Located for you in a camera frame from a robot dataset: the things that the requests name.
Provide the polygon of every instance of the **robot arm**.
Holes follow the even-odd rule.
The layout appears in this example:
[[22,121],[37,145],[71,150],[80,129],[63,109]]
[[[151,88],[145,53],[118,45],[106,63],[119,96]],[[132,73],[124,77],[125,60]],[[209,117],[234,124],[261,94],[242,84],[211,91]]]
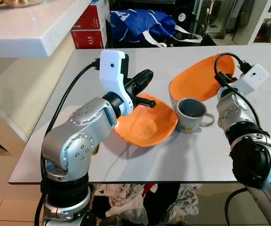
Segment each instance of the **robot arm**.
[[[260,65],[254,65],[231,84],[247,95],[269,76]],[[251,193],[271,225],[271,139],[257,125],[252,110],[233,90],[218,90],[218,125],[231,145],[233,174]]]
[[129,115],[138,104],[155,106],[154,101],[136,97],[151,81],[152,71],[127,78],[128,55],[115,50],[101,52],[99,68],[106,94],[76,109],[42,143],[46,178],[41,191],[47,195],[43,226],[95,224],[88,211],[88,170],[93,150],[109,136],[121,115]]

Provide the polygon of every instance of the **red box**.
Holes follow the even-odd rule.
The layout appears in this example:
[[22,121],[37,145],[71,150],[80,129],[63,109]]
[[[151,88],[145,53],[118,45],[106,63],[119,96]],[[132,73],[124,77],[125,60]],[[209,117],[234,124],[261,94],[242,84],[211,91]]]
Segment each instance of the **red box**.
[[77,20],[72,30],[99,29],[110,21],[108,0],[93,0]]
[[76,48],[105,48],[106,26],[96,30],[71,30]]

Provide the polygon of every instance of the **mug handle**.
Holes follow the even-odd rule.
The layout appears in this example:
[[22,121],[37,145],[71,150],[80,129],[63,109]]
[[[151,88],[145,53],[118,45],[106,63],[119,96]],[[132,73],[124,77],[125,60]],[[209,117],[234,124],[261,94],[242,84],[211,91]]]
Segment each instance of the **mug handle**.
[[200,127],[209,127],[209,126],[213,125],[213,123],[215,122],[214,115],[212,115],[210,113],[206,113],[205,116],[211,118],[212,121],[211,122],[201,122],[201,124],[199,125]]

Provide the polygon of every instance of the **orange bowl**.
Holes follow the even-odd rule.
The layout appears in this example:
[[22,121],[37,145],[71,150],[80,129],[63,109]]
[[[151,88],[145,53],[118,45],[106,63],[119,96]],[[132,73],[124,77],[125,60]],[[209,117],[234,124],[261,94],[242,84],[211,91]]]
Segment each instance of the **orange bowl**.
[[163,101],[147,93],[141,93],[138,97],[154,100],[156,106],[137,106],[129,116],[119,117],[114,130],[128,143],[140,147],[156,145],[173,133],[178,117]]
[[[218,56],[219,54],[210,56],[176,76],[169,86],[171,97],[176,101],[184,98],[205,101],[215,96],[221,87],[214,78],[214,63]],[[221,57],[217,68],[218,71],[233,76],[236,71],[233,57]]]

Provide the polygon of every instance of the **cabinet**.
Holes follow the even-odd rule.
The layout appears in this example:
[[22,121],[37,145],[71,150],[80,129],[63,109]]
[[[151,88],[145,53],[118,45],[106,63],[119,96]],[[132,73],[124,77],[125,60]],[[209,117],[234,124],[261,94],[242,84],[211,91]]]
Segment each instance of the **cabinet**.
[[237,45],[271,44],[271,0],[254,1],[248,24],[238,28],[233,41]]

